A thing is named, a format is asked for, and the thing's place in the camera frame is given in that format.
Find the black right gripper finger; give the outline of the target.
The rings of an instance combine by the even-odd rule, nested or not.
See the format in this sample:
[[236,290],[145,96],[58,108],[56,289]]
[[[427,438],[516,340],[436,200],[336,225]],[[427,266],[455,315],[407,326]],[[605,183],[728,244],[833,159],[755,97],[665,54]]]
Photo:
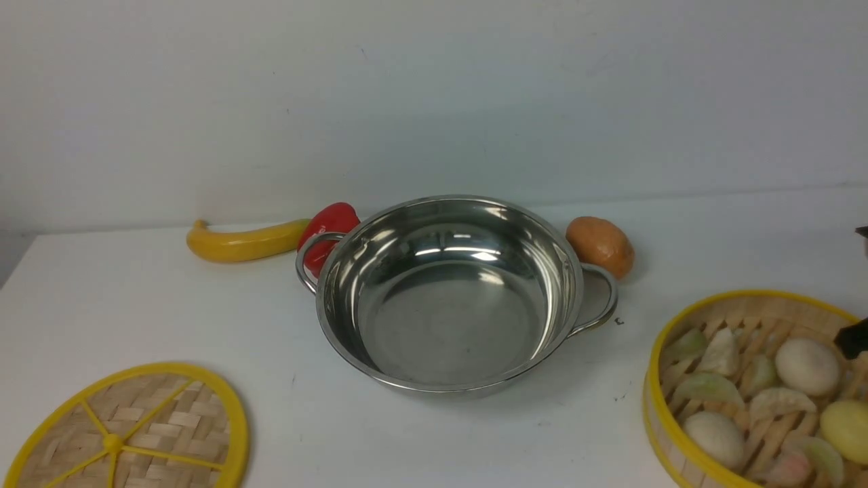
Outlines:
[[847,361],[859,358],[868,349],[868,319],[840,328],[834,337],[834,344]]

